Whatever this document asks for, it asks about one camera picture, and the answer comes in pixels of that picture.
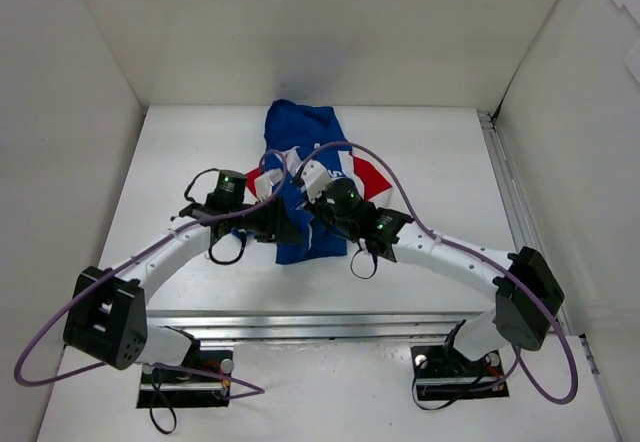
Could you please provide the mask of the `blue white red jacket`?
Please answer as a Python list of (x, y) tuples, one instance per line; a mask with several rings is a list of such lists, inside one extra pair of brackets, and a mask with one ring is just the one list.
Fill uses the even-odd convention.
[[(327, 232), (302, 205), (308, 201), (293, 177), (304, 159), (322, 145), (346, 139), (334, 109), (299, 105), (280, 99), (272, 103), (266, 114), (264, 141), (268, 149), (284, 154), (288, 175), (280, 196), (289, 215), (304, 236), (302, 245), (276, 245), (278, 265), (286, 266), (308, 260), (343, 257), (347, 241)], [(331, 179), (348, 178), (367, 202), (387, 207), (393, 185), (371, 162), (353, 153), (349, 146), (323, 150), (312, 160), (320, 162)]]

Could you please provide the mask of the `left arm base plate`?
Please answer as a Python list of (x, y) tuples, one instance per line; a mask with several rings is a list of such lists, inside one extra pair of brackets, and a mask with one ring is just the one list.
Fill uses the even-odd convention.
[[(231, 349), (204, 349), (197, 369), (230, 375), (233, 358)], [(218, 378), (154, 369), (141, 374), (136, 408), (166, 408), (166, 402), (174, 409), (221, 408), (229, 406), (230, 395), (231, 384)]]

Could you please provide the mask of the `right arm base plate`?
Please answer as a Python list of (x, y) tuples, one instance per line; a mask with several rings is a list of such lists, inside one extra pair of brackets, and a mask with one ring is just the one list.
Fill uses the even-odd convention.
[(420, 410), (434, 412), (463, 400), (510, 396), (506, 377), (515, 367), (505, 370), (498, 351), (489, 352), (476, 362), (455, 359), (444, 346), (411, 346), (410, 352), (411, 395)]

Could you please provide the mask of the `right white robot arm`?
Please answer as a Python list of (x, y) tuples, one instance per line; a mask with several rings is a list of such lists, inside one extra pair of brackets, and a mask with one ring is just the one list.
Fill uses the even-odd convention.
[(448, 336), (442, 360), (449, 371), (464, 374), (506, 345), (542, 347), (565, 295), (539, 251), (490, 250), (429, 234), (410, 215), (365, 200), (348, 178), (304, 188), (303, 199), (315, 218), (373, 260), (428, 269), (492, 301), (491, 309)]

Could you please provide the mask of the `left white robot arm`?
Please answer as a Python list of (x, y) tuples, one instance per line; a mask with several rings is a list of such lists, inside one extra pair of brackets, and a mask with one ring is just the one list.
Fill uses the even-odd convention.
[(200, 368), (200, 341), (175, 327), (151, 325), (146, 307), (184, 265), (210, 253), (234, 231), (249, 233), (262, 243), (302, 241), (280, 194), (287, 177), (281, 169), (259, 175), (258, 202), (250, 205), (244, 201), (247, 175), (222, 170), (205, 201), (190, 198), (160, 244), (118, 268), (85, 269), (76, 282), (77, 302), (67, 315), (64, 342), (118, 370), (134, 364), (163, 365), (175, 380), (191, 380)]

